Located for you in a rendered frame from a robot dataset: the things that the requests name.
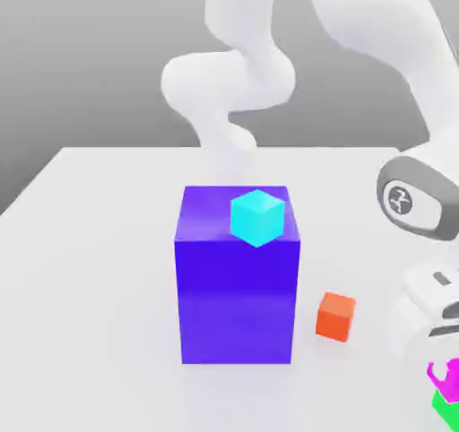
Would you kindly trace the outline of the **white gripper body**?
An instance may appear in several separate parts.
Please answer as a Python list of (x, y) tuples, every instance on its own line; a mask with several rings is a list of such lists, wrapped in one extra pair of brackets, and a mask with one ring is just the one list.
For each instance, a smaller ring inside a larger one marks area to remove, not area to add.
[(388, 316), (388, 349), (399, 359), (411, 359), (417, 353), (432, 362), (434, 367), (445, 367), (450, 359), (459, 357), (459, 302), (456, 316), (430, 315), (417, 304), (407, 291), (394, 302)]

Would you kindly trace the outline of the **large purple box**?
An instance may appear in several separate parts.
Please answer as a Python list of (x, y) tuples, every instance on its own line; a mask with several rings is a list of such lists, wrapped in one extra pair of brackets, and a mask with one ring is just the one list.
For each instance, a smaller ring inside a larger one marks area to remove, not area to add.
[(252, 246), (230, 229), (233, 199), (250, 186), (186, 186), (174, 239), (185, 364), (288, 364), (300, 235), (289, 191), (264, 186), (283, 211), (280, 236)]

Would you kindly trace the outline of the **small cyan cube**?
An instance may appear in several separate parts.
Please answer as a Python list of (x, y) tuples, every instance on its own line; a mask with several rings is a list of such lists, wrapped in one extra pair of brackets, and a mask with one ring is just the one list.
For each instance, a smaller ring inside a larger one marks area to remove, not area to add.
[(230, 201), (230, 233), (260, 247), (283, 235), (285, 202), (260, 189)]

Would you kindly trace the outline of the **small orange cube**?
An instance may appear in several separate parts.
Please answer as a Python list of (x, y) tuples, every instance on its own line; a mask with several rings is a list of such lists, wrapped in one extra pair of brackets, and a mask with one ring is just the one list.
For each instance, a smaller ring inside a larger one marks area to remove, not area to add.
[(346, 342), (354, 316), (356, 300), (326, 292), (317, 310), (316, 335)]

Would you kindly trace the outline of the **small magenta cube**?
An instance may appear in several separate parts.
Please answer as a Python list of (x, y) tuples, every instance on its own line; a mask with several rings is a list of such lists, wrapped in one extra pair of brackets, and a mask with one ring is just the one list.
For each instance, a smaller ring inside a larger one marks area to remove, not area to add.
[(443, 399), (448, 404), (459, 402), (459, 359), (451, 359), (446, 363), (447, 373), (444, 380), (439, 380), (434, 374), (434, 363), (430, 362), (427, 375), (433, 385), (437, 388)]

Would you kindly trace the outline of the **small green cube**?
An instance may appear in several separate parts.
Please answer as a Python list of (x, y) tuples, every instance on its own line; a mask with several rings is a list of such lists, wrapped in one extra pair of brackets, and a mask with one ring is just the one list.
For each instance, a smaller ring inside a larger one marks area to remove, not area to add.
[(459, 432), (459, 401), (449, 403), (441, 392), (436, 390), (432, 398), (432, 407), (452, 432)]

